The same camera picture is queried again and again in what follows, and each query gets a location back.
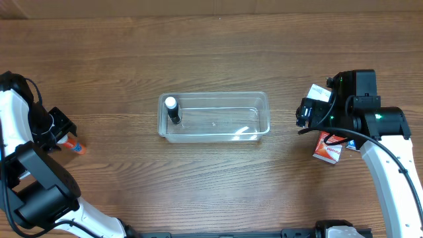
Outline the orange tube white cap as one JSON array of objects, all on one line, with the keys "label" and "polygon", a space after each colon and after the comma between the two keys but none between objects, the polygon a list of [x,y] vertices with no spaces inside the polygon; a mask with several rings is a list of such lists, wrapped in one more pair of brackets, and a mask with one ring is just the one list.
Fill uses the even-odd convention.
[{"label": "orange tube white cap", "polygon": [[69,137],[68,135],[63,136],[59,141],[58,144],[72,150],[73,152],[84,155],[86,153],[86,147],[79,143],[76,139]]}]

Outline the white and blue box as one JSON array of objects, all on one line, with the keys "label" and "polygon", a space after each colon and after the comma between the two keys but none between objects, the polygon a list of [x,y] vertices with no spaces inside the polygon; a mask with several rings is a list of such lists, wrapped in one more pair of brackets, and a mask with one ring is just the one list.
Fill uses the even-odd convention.
[{"label": "white and blue box", "polygon": [[323,102],[329,102],[331,92],[323,87],[320,87],[316,84],[312,84],[309,92],[307,93],[308,99],[320,100]]}]

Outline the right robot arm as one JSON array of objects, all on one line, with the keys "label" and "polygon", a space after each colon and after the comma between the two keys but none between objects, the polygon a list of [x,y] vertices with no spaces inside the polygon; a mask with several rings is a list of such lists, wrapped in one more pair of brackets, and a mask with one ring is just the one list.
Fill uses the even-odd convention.
[{"label": "right robot arm", "polygon": [[387,236],[421,237],[422,185],[404,112],[381,105],[373,69],[341,71],[327,78],[327,87],[327,101],[302,98],[295,113],[298,133],[354,141],[373,178]]}]

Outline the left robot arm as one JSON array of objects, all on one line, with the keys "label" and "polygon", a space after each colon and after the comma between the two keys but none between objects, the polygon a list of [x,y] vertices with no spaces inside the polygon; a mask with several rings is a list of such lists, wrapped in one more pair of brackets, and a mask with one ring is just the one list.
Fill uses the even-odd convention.
[{"label": "left robot arm", "polygon": [[72,175],[50,157],[62,146],[81,153],[68,138],[76,125],[58,108],[46,110],[36,84],[6,71],[1,74],[1,210],[12,230],[40,237],[51,230],[78,237],[138,237],[122,220],[110,217],[81,196]]}]

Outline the black bottle white cap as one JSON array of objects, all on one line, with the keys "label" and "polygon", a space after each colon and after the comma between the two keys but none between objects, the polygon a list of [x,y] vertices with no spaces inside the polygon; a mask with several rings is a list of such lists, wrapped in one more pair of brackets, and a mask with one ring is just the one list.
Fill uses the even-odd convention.
[{"label": "black bottle white cap", "polygon": [[174,97],[167,97],[165,99],[165,106],[172,123],[179,124],[181,122],[181,114],[178,101]]}]

